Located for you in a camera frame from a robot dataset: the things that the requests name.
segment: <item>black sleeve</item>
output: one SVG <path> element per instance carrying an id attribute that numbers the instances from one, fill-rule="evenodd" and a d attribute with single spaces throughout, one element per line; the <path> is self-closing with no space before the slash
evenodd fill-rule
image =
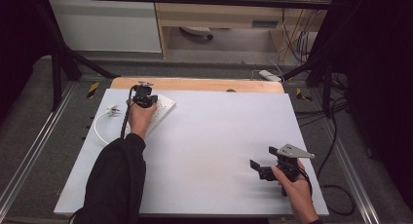
<path id="1" fill-rule="evenodd" d="M 323 223 L 322 220 L 318 219 L 316 221 L 310 222 L 309 224 L 322 224 L 322 223 Z"/>
<path id="2" fill-rule="evenodd" d="M 145 146 L 141 137 L 130 133 L 100 152 L 86 185 L 84 206 L 73 223 L 136 223 L 146 174 Z"/>

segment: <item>white power strip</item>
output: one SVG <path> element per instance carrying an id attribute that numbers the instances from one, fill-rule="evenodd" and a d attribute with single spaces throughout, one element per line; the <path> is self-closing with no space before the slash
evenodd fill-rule
<path id="1" fill-rule="evenodd" d="M 269 72 L 268 70 L 260 71 L 259 75 L 262 76 L 264 79 L 269 80 L 269 81 L 279 82 L 281 80 L 277 75 Z"/>
<path id="2" fill-rule="evenodd" d="M 149 124 L 148 130 L 146 131 L 146 136 L 148 136 L 175 108 L 176 102 L 165 97 L 164 95 L 158 94 L 158 101 L 156 103 L 157 110 L 152 115 L 151 123 Z M 131 126 L 127 123 L 125 129 L 125 135 L 131 133 Z"/>

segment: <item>gray carpet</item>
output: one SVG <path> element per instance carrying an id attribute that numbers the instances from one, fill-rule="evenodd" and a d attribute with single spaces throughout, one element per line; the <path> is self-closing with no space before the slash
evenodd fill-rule
<path id="1" fill-rule="evenodd" d="M 159 77 L 197 77 L 228 79 L 260 79 L 255 70 L 266 68 L 261 65 L 231 64 L 191 64 L 168 62 L 100 62 L 103 68 L 123 76 L 159 76 Z M 85 73 L 94 75 L 88 68 Z M 47 141 L 31 173 L 11 206 L 7 217 L 33 217 L 47 219 L 65 219 L 53 214 L 58 200 L 57 192 L 62 189 L 76 161 L 91 125 L 95 111 L 100 104 L 103 92 L 110 86 L 110 80 L 102 80 L 92 99 L 87 99 L 93 81 L 81 81 L 58 121 L 51 137 Z M 304 95 L 311 95 L 304 83 L 290 82 L 284 84 L 286 93 L 290 94 L 295 111 L 318 110 L 314 101 L 298 99 L 296 86 L 300 86 Z M 51 67 L 47 60 L 40 60 L 35 72 L 14 105 L 8 118 L 0 127 L 0 189 L 3 191 L 18 169 L 25 153 L 31 146 L 37 133 L 50 114 L 52 107 Z M 385 168 L 379 161 L 367 157 L 365 146 L 357 131 L 357 126 L 350 113 L 341 111 L 336 115 L 337 129 L 346 146 L 352 162 L 362 180 L 368 196 L 383 223 L 413 223 L 412 211 L 404 204 L 399 193 L 390 181 Z M 299 125 L 311 122 L 315 118 L 299 120 Z M 331 144 L 322 120 L 301 127 L 305 143 L 310 152 L 317 155 L 313 165 L 317 171 Z M 327 161 L 319 182 L 321 185 L 334 184 L 350 191 L 343 171 L 333 154 Z M 335 189 L 326 190 L 327 204 L 340 211 L 351 209 L 350 200 L 343 192 Z M 293 220 L 290 216 L 275 217 L 272 223 Z M 331 213 L 323 217 L 326 223 L 363 223 L 358 208 L 348 216 Z"/>

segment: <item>hand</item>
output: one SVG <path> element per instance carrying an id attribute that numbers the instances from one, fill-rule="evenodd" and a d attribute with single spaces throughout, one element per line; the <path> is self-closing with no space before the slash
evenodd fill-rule
<path id="1" fill-rule="evenodd" d="M 149 108 L 142 108 L 132 100 L 127 100 L 127 105 L 131 107 L 128 118 L 131 126 L 131 133 L 135 133 L 144 139 L 149 124 L 151 123 L 152 115 L 157 109 L 157 105 L 153 104 Z"/>
<path id="2" fill-rule="evenodd" d="M 303 164 L 298 160 L 298 167 L 304 169 Z M 319 219 L 316 210 L 313 206 L 313 201 L 310 194 L 309 183 L 300 173 L 297 181 L 291 182 L 285 174 L 277 167 L 271 167 L 274 176 L 285 189 L 291 203 L 292 213 L 299 223 L 310 223 Z"/>

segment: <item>cable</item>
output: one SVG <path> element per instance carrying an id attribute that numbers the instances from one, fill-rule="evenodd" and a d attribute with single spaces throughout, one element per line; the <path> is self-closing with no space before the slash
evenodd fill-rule
<path id="1" fill-rule="evenodd" d="M 109 110 L 106 110 L 106 111 L 103 112 L 101 115 L 99 115 L 99 116 L 96 118 L 96 120 L 94 121 L 94 132 L 96 133 L 97 137 L 99 137 L 99 139 L 100 139 L 101 141 L 103 141 L 103 143 L 105 143 L 105 144 L 108 144 L 108 142 L 106 142 L 106 140 L 104 140 L 104 139 L 100 136 L 99 132 L 97 132 L 96 124 L 97 124 L 97 121 L 99 121 L 99 119 L 100 119 L 101 117 L 103 117 L 103 116 L 106 115 L 106 114 L 109 114 L 110 111 L 111 111 L 110 109 L 109 109 Z"/>
<path id="2" fill-rule="evenodd" d="M 306 179 L 307 183 L 309 184 L 309 186 L 310 186 L 310 195 L 313 196 L 313 185 L 311 184 L 309 175 L 308 175 L 307 172 L 306 172 L 305 170 L 303 170 L 302 168 L 299 168 L 299 170 L 300 170 L 301 175 L 304 176 L 304 178 Z"/>
<path id="3" fill-rule="evenodd" d="M 337 102 L 340 101 L 340 100 L 342 100 L 342 99 L 345 99 L 345 98 L 344 98 L 343 96 L 340 97 L 340 98 L 337 98 L 337 99 L 333 102 L 332 107 L 330 107 L 331 118 L 332 118 L 333 125 L 334 125 L 334 136 L 333 136 L 333 140 L 332 140 L 331 146 L 330 146 L 330 148 L 329 148 L 329 150 L 328 150 L 328 152 L 327 152 L 327 155 L 325 156 L 324 160 L 323 160 L 322 163 L 321 163 L 321 166 L 319 167 L 319 171 L 318 171 L 318 173 L 317 173 L 317 180 L 319 180 L 319 176 L 320 176 L 320 174 L 321 174 L 321 171 L 322 171 L 325 163 L 327 162 L 328 158 L 330 157 L 331 152 L 332 152 L 332 150 L 333 150 L 333 147 L 334 147 L 334 145 L 335 145 L 335 141 L 336 141 L 336 139 L 337 139 L 337 123 L 336 123 L 336 120 L 335 120 L 335 117 L 334 117 L 334 113 L 336 113 L 336 112 L 338 112 L 338 111 L 340 111 L 340 110 L 342 110 L 342 109 L 347 108 L 347 105 L 348 105 L 347 101 L 346 101 L 345 103 L 339 103 L 339 104 L 337 104 Z M 311 122 L 309 122 L 309 123 L 306 123 L 306 124 L 300 126 L 300 127 L 303 127 L 303 126 L 309 125 L 310 123 L 313 123 L 313 122 L 315 122 L 315 121 L 317 121 L 317 120 L 319 120 L 319 119 L 324 118 L 324 117 L 325 117 L 325 111 L 324 111 L 324 110 L 320 110 L 320 111 L 309 111 L 309 112 L 296 112 L 296 115 L 305 116 L 305 117 L 302 117 L 302 118 L 297 118 L 297 120 L 299 120 L 299 119 L 305 119 L 305 118 L 311 118 L 311 117 L 315 117 L 315 116 L 322 115 L 321 117 L 319 117 L 319 118 L 317 118 L 317 119 L 315 119 L 315 120 L 313 120 L 313 121 L 311 121 Z M 344 193 L 349 197 L 349 199 L 350 199 L 350 201 L 351 201 L 351 206 L 352 206 L 352 207 L 351 207 L 351 209 L 350 209 L 349 211 L 339 211 L 339 210 L 337 210 L 337 209 L 335 209 L 335 208 L 332 208 L 330 205 L 327 205 L 328 210 L 330 210 L 331 212 L 334 212 L 334 213 L 336 213 L 336 214 L 338 214 L 338 215 L 342 215 L 342 216 L 349 216 L 349 215 L 352 215 L 352 214 L 355 212 L 355 210 L 356 210 L 356 202 L 355 202 L 352 194 L 350 194 L 346 189 L 344 189 L 344 188 L 342 188 L 342 187 L 340 187 L 340 186 L 338 186 L 338 185 L 333 185 L 333 184 L 320 185 L 320 188 L 321 188 L 324 192 L 325 192 L 325 190 L 328 189 L 328 188 L 335 188 L 335 189 L 341 190 L 342 192 L 344 192 Z"/>
<path id="4" fill-rule="evenodd" d="M 295 57 L 295 59 L 297 59 L 297 60 L 300 61 L 300 62 L 303 62 L 303 61 L 297 56 L 294 48 L 292 47 L 292 43 L 293 43 L 293 42 L 291 42 L 291 39 L 289 38 L 288 31 L 287 31 L 286 28 L 285 28 L 285 23 L 286 23 L 286 20 L 285 20 L 285 9 L 282 8 L 282 38 L 283 38 L 284 42 L 286 43 L 287 47 L 291 50 L 291 53 L 292 53 L 292 55 Z"/>
<path id="5" fill-rule="evenodd" d="M 341 100 L 341 99 L 344 99 L 344 97 L 340 97 L 340 98 L 336 99 L 336 100 L 333 102 L 333 109 L 334 109 L 334 106 L 336 105 L 336 103 L 337 103 L 339 100 Z M 338 131 L 338 130 L 337 130 L 337 123 L 336 123 L 336 120 L 335 120 L 335 117 L 334 117 L 334 112 L 331 113 L 331 119 L 332 119 L 333 125 L 334 125 L 333 141 L 332 141 L 331 146 L 330 146 L 330 148 L 329 148 L 329 150 L 328 150 L 328 152 L 327 152 L 327 155 L 325 156 L 324 160 L 323 160 L 322 163 L 321 163 L 321 166 L 319 167 L 319 171 L 317 172 L 317 180 L 319 180 L 319 176 L 320 176 L 320 174 L 321 174 L 321 171 L 322 171 L 323 167 L 325 166 L 325 163 L 327 162 L 328 158 L 330 157 L 331 152 L 332 152 L 332 150 L 333 150 L 333 148 L 334 148 L 334 145 L 335 145 L 335 141 L 336 141 L 336 139 L 337 139 L 337 131 Z M 334 213 L 336 213 L 336 214 L 339 214 L 339 215 L 343 215 L 343 216 L 348 216 L 348 215 L 351 215 L 351 214 L 354 213 L 354 211 L 355 211 L 355 209 L 356 209 L 355 201 L 354 201 L 354 199 L 353 199 L 353 196 L 352 196 L 349 192 L 347 192 L 344 188 L 342 188 L 342 187 L 340 187 L 340 186 L 338 186 L 338 185 L 330 185 L 330 184 L 328 184 L 328 185 L 322 185 L 322 186 L 320 186 L 320 187 L 321 187 L 321 188 L 330 188 L 330 187 L 333 187 L 333 188 L 340 189 L 340 190 L 344 191 L 344 192 L 346 193 L 346 195 L 349 196 L 349 198 L 350 198 L 350 201 L 351 201 L 351 203 L 352 203 L 352 209 L 351 209 L 349 212 L 341 212 L 341 211 L 338 211 L 338 210 L 336 210 L 336 209 L 334 209 L 334 208 L 332 208 L 332 207 L 330 207 L 330 206 L 328 205 L 327 208 L 328 208 L 330 211 L 332 211 L 332 212 L 334 212 Z"/>
<path id="6" fill-rule="evenodd" d="M 137 85 L 132 86 L 131 89 L 130 89 L 129 96 L 128 96 L 127 112 L 125 113 L 125 119 L 124 119 L 124 123 L 122 124 L 122 129 L 121 129 L 121 138 L 122 138 L 122 139 L 125 138 L 125 130 L 126 130 L 126 128 L 127 128 L 127 122 L 128 122 L 128 118 L 129 118 L 129 113 L 130 113 L 130 111 L 131 111 L 131 107 L 134 105 L 134 103 L 133 103 L 133 104 L 130 104 L 130 101 L 131 101 L 131 92 L 134 91 L 134 90 L 136 90 L 136 89 L 137 89 Z"/>
<path id="7" fill-rule="evenodd" d="M 275 54 L 275 56 L 278 57 L 277 63 L 279 63 L 279 61 L 280 61 L 280 56 L 279 56 L 277 53 Z M 273 62 L 273 57 L 270 57 L 270 61 L 271 61 L 271 63 L 273 63 L 273 64 L 277 67 L 277 69 L 279 70 L 279 72 L 280 72 L 279 78 L 282 79 L 281 83 L 283 84 L 283 83 L 285 82 L 285 79 L 283 78 L 282 70 L 280 69 L 280 67 L 279 67 L 279 65 L 278 65 L 277 63 Z"/>

